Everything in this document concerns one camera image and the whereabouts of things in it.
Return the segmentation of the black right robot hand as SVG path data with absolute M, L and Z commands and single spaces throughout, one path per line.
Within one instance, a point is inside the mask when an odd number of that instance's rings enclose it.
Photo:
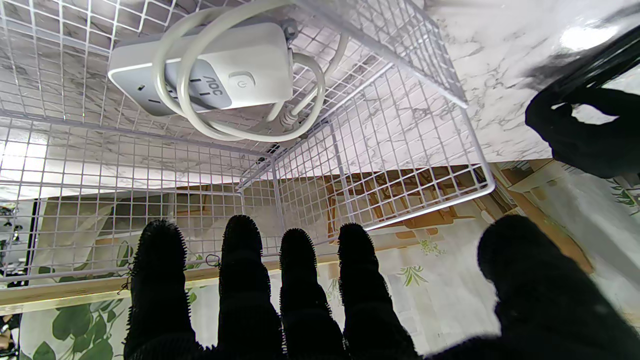
M 393 307 L 368 233 L 340 228 L 344 326 L 318 282 L 299 228 L 281 240 L 279 311 L 271 302 L 258 226 L 231 217 L 222 235 L 217 344 L 196 339 L 186 294 L 186 244 L 166 219 L 146 225 L 130 270 L 126 360 L 637 360 L 639 334 L 590 277 L 530 221 L 507 215 L 482 234 L 477 263 L 494 286 L 498 335 L 423 357 Z

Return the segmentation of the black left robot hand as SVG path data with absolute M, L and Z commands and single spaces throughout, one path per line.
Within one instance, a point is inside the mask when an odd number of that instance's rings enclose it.
M 585 123 L 574 105 L 588 105 L 613 120 Z M 525 110 L 525 124 L 551 148 L 554 160 L 586 174 L 610 179 L 640 171 L 640 97 L 619 89 L 581 88 L 561 98 L 540 91 Z

